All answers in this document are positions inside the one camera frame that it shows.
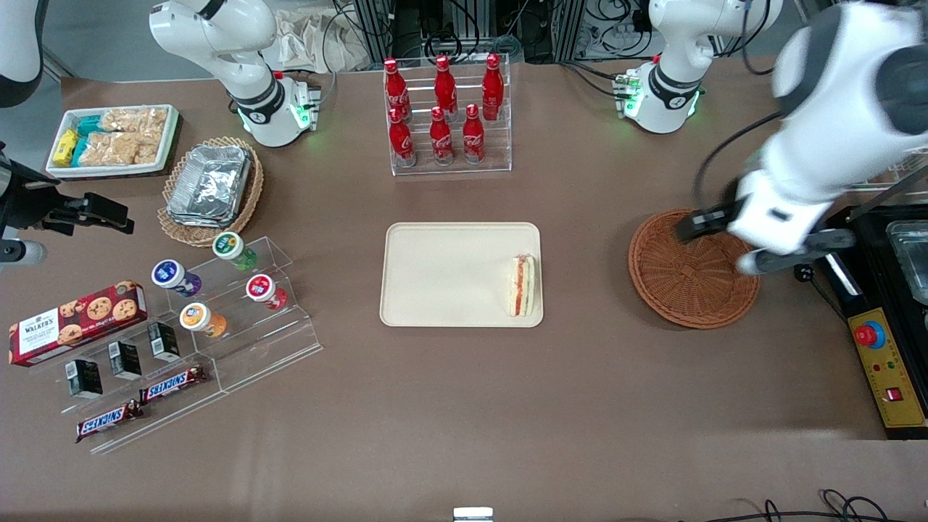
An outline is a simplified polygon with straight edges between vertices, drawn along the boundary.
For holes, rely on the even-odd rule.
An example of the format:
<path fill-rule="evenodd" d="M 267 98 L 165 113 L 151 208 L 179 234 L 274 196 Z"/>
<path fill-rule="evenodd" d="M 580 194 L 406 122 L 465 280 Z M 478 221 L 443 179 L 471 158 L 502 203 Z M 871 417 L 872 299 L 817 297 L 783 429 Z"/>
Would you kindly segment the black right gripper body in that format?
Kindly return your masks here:
<path fill-rule="evenodd" d="M 12 161 L 3 152 L 1 167 L 1 231 L 7 228 L 35 228 L 56 231 L 66 236 L 74 234 L 73 224 L 47 224 L 45 221 L 53 212 L 63 210 L 69 201 L 56 188 L 59 183 Z"/>

